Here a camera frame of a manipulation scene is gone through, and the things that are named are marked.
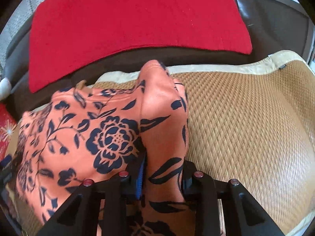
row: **folded red fabric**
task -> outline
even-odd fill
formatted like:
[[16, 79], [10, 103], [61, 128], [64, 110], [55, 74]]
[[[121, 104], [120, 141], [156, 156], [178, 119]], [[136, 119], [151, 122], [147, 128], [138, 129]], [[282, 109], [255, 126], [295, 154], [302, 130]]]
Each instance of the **folded red fabric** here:
[[45, 0], [32, 23], [30, 90], [121, 51], [163, 46], [252, 50], [234, 0]]

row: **woven mat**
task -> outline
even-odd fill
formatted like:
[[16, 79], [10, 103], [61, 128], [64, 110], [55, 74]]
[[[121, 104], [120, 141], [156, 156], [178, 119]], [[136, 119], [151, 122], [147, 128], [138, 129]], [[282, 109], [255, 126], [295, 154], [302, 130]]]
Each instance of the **woven mat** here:
[[[238, 178], [289, 233], [315, 209], [315, 77], [300, 61], [268, 75], [175, 74], [189, 98], [187, 159], [213, 178]], [[130, 88], [96, 83], [97, 88]], [[30, 236], [40, 223], [16, 198]], [[224, 228], [221, 213], [221, 227]]]

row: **orange cloth with flower print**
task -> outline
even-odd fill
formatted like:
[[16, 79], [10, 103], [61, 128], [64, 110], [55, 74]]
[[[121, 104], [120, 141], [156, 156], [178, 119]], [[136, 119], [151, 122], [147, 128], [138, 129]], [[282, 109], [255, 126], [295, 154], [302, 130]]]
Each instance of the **orange cloth with flower print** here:
[[129, 219], [130, 234], [188, 235], [181, 225], [193, 215], [180, 190], [187, 121], [184, 86], [155, 60], [129, 90], [60, 90], [44, 110], [23, 115], [18, 192], [45, 222], [84, 179], [109, 179], [147, 151], [145, 207]]

